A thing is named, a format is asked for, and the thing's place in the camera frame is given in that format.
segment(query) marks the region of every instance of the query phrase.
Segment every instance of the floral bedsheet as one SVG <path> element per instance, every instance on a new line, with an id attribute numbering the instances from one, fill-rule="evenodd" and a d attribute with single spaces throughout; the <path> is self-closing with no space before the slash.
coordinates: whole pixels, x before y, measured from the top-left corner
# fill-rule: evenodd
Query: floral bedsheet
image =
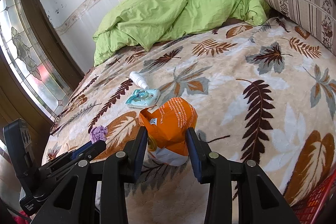
<path id="1" fill-rule="evenodd" d="M 121 49 L 91 72 L 56 119 L 44 163 L 90 139 L 106 140 L 102 160 L 135 138 L 139 110 L 124 104 L 137 88 L 128 78 L 133 70 L 161 90 L 158 107 L 175 96 L 193 105 L 199 138 L 230 160 L 255 160 L 289 204 L 333 169 L 336 57 L 279 17 L 157 43 L 150 52 Z M 129 223 L 203 223 L 208 187 L 194 178 L 190 161 L 174 167 L 146 157 L 138 182 L 125 184 Z"/>

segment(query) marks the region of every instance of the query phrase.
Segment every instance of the green duvet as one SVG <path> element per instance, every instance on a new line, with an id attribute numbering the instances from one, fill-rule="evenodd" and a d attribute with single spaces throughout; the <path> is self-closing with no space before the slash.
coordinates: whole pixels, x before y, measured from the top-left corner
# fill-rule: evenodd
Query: green duvet
<path id="1" fill-rule="evenodd" d="M 261 25 L 269 9 L 264 0 L 124 0 L 105 15 L 93 35 L 94 65 L 124 46 L 140 44 L 149 51 L 155 42 L 205 32 L 229 17 Z"/>

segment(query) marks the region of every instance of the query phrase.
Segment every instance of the red cloth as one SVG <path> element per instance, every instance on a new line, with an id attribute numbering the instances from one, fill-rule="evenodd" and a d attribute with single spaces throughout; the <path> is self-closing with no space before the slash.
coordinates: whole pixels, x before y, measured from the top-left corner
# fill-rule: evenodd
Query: red cloth
<path id="1" fill-rule="evenodd" d="M 29 217 L 29 216 L 27 216 L 27 215 L 25 214 L 24 211 L 20 212 L 20 214 L 22 214 L 22 215 L 24 215 L 24 216 L 26 216 L 26 217 Z M 16 222 L 17 224 L 29 224 L 29 222 L 28 222 L 27 220 L 24 220 L 24 219 L 22 219 L 22 218 L 19 217 L 19 216 L 14 217 L 14 220 L 15 220 L 15 222 Z"/>

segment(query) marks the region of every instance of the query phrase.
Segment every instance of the red basket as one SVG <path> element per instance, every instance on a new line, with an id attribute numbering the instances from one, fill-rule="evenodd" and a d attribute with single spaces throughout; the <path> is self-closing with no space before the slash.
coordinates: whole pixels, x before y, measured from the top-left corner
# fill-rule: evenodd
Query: red basket
<path id="1" fill-rule="evenodd" d="M 318 185 L 307 198 L 292 206 L 292 209 L 301 224 L 313 224 L 315 222 L 324 203 L 329 197 L 330 190 L 335 186 L 336 170 Z"/>

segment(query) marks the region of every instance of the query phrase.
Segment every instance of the wet wipes package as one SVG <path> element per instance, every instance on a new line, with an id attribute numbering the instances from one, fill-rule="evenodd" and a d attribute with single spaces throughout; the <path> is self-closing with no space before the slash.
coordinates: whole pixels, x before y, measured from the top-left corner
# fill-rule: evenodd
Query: wet wipes package
<path id="1" fill-rule="evenodd" d="M 160 91 L 159 90 L 135 90 L 130 96 L 127 101 L 125 102 L 126 105 L 130 107 L 136 107 L 136 108 L 148 108 L 152 107 L 156 104 L 158 101 L 158 98 L 160 97 Z"/>
<path id="2" fill-rule="evenodd" d="M 153 113 L 140 111 L 139 123 L 148 131 L 147 153 L 158 162 L 180 166 L 188 159 L 187 128 L 195 128 L 197 113 L 186 100 L 175 97 Z"/>

